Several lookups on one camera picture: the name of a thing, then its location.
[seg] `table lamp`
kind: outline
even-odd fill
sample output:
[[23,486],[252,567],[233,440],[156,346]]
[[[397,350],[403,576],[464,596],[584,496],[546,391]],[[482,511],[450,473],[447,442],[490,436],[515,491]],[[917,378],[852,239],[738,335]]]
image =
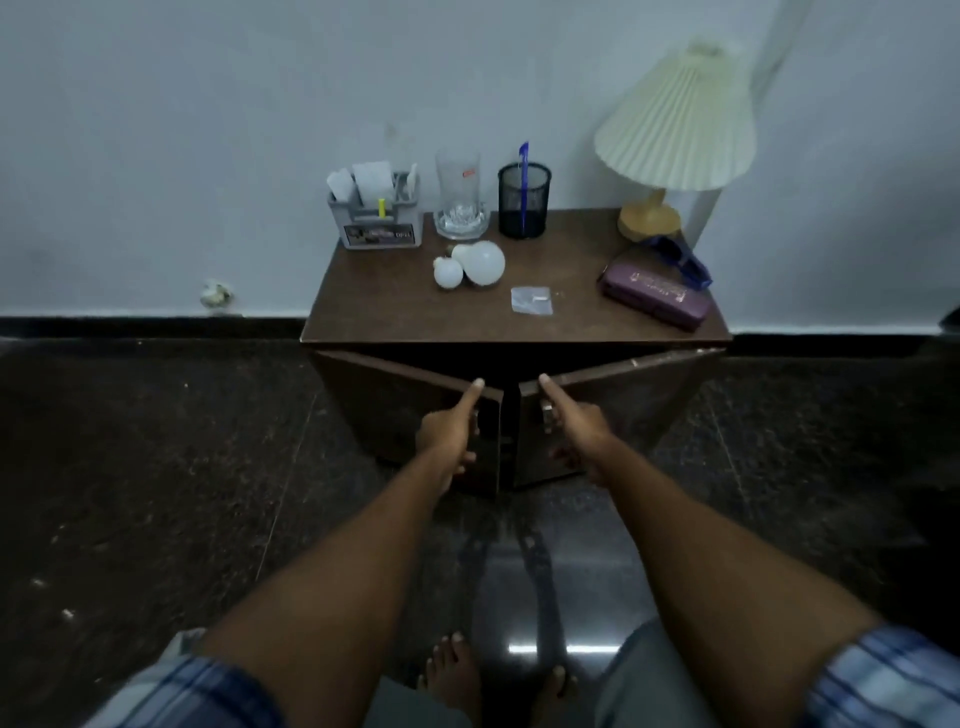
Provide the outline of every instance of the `table lamp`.
[[663,204],[667,189],[716,189],[754,160],[749,74],[720,46],[695,41],[640,79],[597,130],[593,146],[614,172],[654,188],[646,200],[620,209],[624,237],[674,234],[681,219]]

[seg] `label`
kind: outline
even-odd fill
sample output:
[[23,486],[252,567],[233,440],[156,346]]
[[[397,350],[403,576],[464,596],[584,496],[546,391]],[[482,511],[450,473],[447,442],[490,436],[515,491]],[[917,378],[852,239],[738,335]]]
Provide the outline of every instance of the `label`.
[[416,244],[414,226],[400,223],[384,225],[344,225],[348,248],[375,248],[381,245]]

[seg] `wooden cabinet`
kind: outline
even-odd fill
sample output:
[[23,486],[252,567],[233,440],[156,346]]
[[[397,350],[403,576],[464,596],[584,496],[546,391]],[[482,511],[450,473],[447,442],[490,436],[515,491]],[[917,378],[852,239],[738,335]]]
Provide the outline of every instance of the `wooden cabinet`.
[[[420,420],[449,409],[469,381],[355,352],[311,352],[327,390],[337,401],[361,447],[389,462],[405,463],[414,454]],[[457,478],[459,488],[496,494],[500,480],[500,405],[503,392],[487,387],[473,410],[469,449],[477,461]]]
[[[541,372],[599,404],[634,447],[655,445],[730,335],[719,311],[691,333],[600,296],[597,275],[628,245],[615,220],[615,210],[551,211],[538,240],[490,232],[507,270],[489,289],[436,286],[431,263],[446,241],[429,216],[419,249],[338,248],[301,341],[361,446],[407,461],[423,415],[451,406],[482,376],[488,387],[469,444],[477,463],[458,487],[492,496],[567,475],[549,457],[562,433],[537,385]],[[627,255],[672,275],[645,251]],[[549,286],[554,315],[514,313],[514,285]]]

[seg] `pleated lampshade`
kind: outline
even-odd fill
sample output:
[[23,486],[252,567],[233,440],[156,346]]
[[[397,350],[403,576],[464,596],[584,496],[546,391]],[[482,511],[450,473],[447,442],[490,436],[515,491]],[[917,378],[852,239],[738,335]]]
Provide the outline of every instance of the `pleated lampshade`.
[[593,143],[608,167],[634,182],[722,187],[756,154],[749,74],[722,48],[695,42],[640,79]]

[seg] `blue sunglasses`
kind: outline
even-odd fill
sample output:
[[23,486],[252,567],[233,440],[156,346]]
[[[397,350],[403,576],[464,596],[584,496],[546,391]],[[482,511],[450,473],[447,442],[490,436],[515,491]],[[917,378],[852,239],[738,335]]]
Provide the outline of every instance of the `blue sunglasses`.
[[713,283],[707,266],[693,254],[682,233],[677,237],[654,235],[641,240],[640,245],[656,251],[664,263],[680,271],[680,275],[684,277],[684,283],[693,290],[703,291]]

